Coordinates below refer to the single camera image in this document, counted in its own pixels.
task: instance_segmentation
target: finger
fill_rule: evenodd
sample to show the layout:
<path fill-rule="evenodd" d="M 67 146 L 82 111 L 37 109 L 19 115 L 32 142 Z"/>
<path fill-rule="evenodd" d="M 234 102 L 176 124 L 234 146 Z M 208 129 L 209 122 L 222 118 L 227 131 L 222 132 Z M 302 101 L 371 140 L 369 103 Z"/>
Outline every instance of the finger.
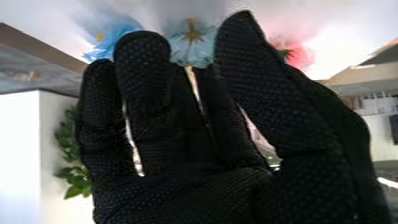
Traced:
<path fill-rule="evenodd" d="M 87 67 L 78 101 L 76 141 L 92 182 L 135 175 L 114 64 Z"/>
<path fill-rule="evenodd" d="M 204 123 L 199 103 L 183 68 L 177 69 L 176 80 L 172 85 L 172 97 L 176 98 L 179 119 L 185 128 L 185 149 L 188 153 L 188 161 L 202 164 L 218 164 L 209 129 Z"/>
<path fill-rule="evenodd" d="M 114 54 L 115 72 L 146 175 L 165 174 L 186 160 L 169 57 L 170 46 L 156 33 L 140 31 L 122 37 Z"/>
<path fill-rule="evenodd" d="M 300 202 L 305 213 L 291 213 L 297 222 L 307 220 L 309 214 L 318 214 L 320 220 L 332 223 L 341 220 L 389 223 L 361 117 L 325 87 L 286 66 L 249 12 L 238 13 L 224 22 L 217 43 L 217 71 L 284 159 L 279 193 L 273 194 L 275 200 L 268 200 L 279 203 L 277 215 Z M 320 208 L 325 202 L 330 208 L 339 208 L 334 216 L 329 216 L 329 209 Z"/>
<path fill-rule="evenodd" d="M 195 77 L 217 150 L 227 167 L 265 165 L 265 158 L 250 139 L 245 117 L 227 93 L 224 79 L 215 76 L 213 67 L 195 69 Z"/>
<path fill-rule="evenodd" d="M 252 21 L 249 12 L 241 12 L 222 24 L 215 69 L 225 77 L 231 96 L 284 158 L 330 149 L 337 146 L 337 140 L 304 93 L 286 77 L 282 59 Z"/>

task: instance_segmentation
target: leaf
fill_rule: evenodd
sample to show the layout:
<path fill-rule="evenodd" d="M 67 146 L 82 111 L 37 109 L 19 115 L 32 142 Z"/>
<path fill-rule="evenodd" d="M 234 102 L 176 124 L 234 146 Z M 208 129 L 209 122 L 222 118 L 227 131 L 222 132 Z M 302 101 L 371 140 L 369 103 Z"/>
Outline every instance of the leaf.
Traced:
<path fill-rule="evenodd" d="M 64 199 L 69 199 L 69 198 L 76 197 L 80 194 L 82 194 L 82 189 L 76 188 L 74 186 L 71 186 L 67 191 L 66 191 Z"/>
<path fill-rule="evenodd" d="M 64 147 L 64 148 L 69 148 L 71 147 L 71 140 L 67 137 L 60 137 L 58 138 L 58 145 Z"/>
<path fill-rule="evenodd" d="M 74 118 L 76 118 L 74 112 L 71 110 L 66 110 L 66 119 L 74 120 Z"/>
<path fill-rule="evenodd" d="M 83 193 L 83 197 L 87 198 L 90 196 L 90 194 L 92 194 L 90 186 L 83 188 L 82 193 Z"/>
<path fill-rule="evenodd" d="M 73 167 L 66 167 L 58 170 L 57 174 L 67 174 L 73 171 Z"/>
<path fill-rule="evenodd" d="M 69 173 L 60 173 L 60 174 L 55 174 L 55 177 L 58 177 L 60 179 L 67 179 L 73 177 L 73 174 Z"/>
<path fill-rule="evenodd" d="M 87 181 L 87 180 L 83 179 L 83 177 L 82 177 L 82 176 L 76 176 L 76 175 L 73 175 L 73 177 L 67 178 L 67 183 L 69 183 L 71 185 L 76 185 L 78 182 L 85 182 L 85 181 Z"/>

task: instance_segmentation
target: ceiling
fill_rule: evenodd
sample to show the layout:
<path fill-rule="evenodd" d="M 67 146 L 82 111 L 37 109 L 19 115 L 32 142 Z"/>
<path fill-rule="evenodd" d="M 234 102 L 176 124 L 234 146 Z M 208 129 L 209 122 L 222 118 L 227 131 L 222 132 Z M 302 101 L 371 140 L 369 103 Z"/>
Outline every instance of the ceiling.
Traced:
<path fill-rule="evenodd" d="M 341 96 L 366 96 L 382 91 L 398 95 L 398 39 L 359 65 L 323 80 L 323 84 Z"/>
<path fill-rule="evenodd" d="M 266 37 L 311 48 L 314 79 L 357 65 L 398 36 L 396 0 L 2 0 L 0 21 L 83 60 L 87 38 L 121 15 L 165 33 L 188 17 L 217 25 L 241 9 L 254 11 Z"/>
<path fill-rule="evenodd" d="M 0 94 L 42 89 L 76 96 L 80 81 L 76 72 L 0 44 Z"/>

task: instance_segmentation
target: black glove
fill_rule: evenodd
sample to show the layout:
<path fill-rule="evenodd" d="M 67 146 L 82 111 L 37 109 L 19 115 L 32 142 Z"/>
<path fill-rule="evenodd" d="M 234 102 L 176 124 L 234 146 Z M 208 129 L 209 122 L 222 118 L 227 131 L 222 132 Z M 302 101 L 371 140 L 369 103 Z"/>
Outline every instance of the black glove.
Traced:
<path fill-rule="evenodd" d="M 158 34 L 128 34 L 115 62 L 99 60 L 87 68 L 76 139 L 96 223 L 389 223 L 362 120 L 279 61 L 252 24 L 247 12 L 227 19 L 215 66 L 195 70 L 204 117 Z M 284 159 L 277 173 L 256 151 L 234 102 Z M 362 176 L 357 169 L 366 169 Z"/>

